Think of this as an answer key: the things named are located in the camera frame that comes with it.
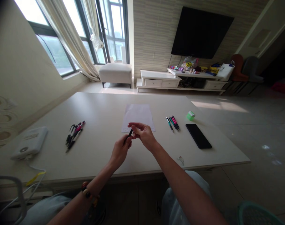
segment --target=white tv cabinet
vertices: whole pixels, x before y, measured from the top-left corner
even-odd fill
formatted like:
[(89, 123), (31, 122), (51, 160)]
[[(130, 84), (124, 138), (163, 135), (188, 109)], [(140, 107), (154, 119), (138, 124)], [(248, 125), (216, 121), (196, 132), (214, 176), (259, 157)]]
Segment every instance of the white tv cabinet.
[[(227, 83), (227, 81), (218, 81), (222, 77), (211, 76), (206, 73), (192, 74), (192, 73), (180, 73), (168, 68), (170, 72), (157, 72), (141, 70), (141, 78), (137, 79), (136, 87), (137, 92), (140, 88), (155, 88), (155, 89), (173, 89), (173, 90), (191, 90), (191, 91), (214, 91), (214, 92), (225, 92), (222, 87)], [(179, 87), (179, 82), (182, 80), (180, 77), (197, 77), (206, 78), (206, 84), (204, 88), (184, 88)]]

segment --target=person's right hand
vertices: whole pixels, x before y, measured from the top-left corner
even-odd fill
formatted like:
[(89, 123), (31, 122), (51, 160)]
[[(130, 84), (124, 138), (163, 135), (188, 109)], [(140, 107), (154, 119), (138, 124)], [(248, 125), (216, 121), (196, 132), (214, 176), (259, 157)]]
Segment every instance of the person's right hand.
[(139, 138), (149, 151), (152, 151), (154, 149), (157, 141), (152, 133), (150, 126), (143, 123), (131, 122), (129, 123), (128, 127), (131, 127), (133, 130), (133, 139)]

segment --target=pen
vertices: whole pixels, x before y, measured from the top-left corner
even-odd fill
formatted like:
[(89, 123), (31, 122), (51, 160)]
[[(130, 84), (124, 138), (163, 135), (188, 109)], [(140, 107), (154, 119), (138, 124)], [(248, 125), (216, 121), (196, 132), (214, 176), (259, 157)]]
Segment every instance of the pen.
[(171, 117), (168, 117), (168, 118), (170, 119), (170, 122), (174, 125), (175, 129), (176, 129), (177, 131), (179, 131), (178, 128), (177, 128), (177, 126), (175, 125), (174, 121), (171, 119)]
[(173, 128), (172, 128), (172, 126), (171, 126), (171, 124), (170, 124), (170, 121), (168, 120), (168, 118), (166, 117), (166, 120), (167, 120), (167, 122), (168, 122), (168, 125), (170, 126), (170, 128), (171, 128), (171, 131), (174, 133), (174, 130), (173, 130)]
[(72, 137), (72, 140), (77, 136), (78, 132), (82, 129), (83, 125), (85, 123), (85, 120), (81, 123), (78, 124), (78, 127), (76, 128), (76, 130), (74, 131), (74, 135)]
[(126, 140), (128, 139), (128, 137), (130, 137), (130, 136), (132, 135), (132, 132), (133, 132), (133, 130), (131, 129), (129, 135), (128, 135), (127, 138), (124, 140), (124, 144), (126, 143)]
[(179, 127), (179, 125), (178, 125), (178, 123), (177, 123), (175, 117), (174, 117), (174, 116), (171, 116), (171, 118), (174, 119), (175, 124), (177, 125), (178, 129), (180, 130), (180, 127)]
[(67, 139), (66, 139), (66, 143), (65, 143), (65, 144), (68, 144), (68, 143), (69, 143), (69, 138), (70, 138), (71, 134), (73, 133), (74, 127), (75, 127), (74, 124), (71, 125), (71, 127), (70, 127), (70, 129), (69, 129), (69, 134), (68, 134), (68, 136), (67, 136)]
[(76, 137), (71, 141), (71, 143), (68, 145), (67, 150), (65, 153), (67, 153), (71, 147), (74, 145), (74, 143), (76, 142), (76, 140), (78, 139), (80, 133), (82, 133), (83, 129), (79, 130), (79, 132), (77, 133)]

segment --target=black smartphone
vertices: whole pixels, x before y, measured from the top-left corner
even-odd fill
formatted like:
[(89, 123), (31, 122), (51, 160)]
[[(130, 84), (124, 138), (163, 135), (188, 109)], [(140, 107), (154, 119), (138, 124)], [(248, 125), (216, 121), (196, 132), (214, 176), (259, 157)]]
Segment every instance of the black smartphone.
[(201, 130), (198, 128), (196, 124), (193, 123), (186, 124), (186, 127), (200, 149), (212, 148), (211, 144), (209, 143), (209, 141), (206, 139), (206, 137), (204, 136), (204, 134), (201, 132)]

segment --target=human arm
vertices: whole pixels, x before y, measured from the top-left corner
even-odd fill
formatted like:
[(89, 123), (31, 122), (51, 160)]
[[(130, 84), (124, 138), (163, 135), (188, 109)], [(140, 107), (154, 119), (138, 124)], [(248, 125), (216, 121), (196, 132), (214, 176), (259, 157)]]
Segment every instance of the human arm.
[[(99, 174), (87, 185), (87, 189), (92, 196), (98, 196), (106, 182), (112, 174), (124, 162), (128, 149), (132, 146), (132, 137), (127, 138), (127, 134), (115, 142), (111, 158)], [(48, 225), (58, 224), (81, 224), (83, 218), (91, 207), (91, 200), (87, 199), (80, 192), (71, 200), (49, 223)]]
[(129, 123), (133, 139), (139, 138), (153, 154), (191, 224), (227, 224), (203, 189), (168, 155), (156, 141), (149, 126)]

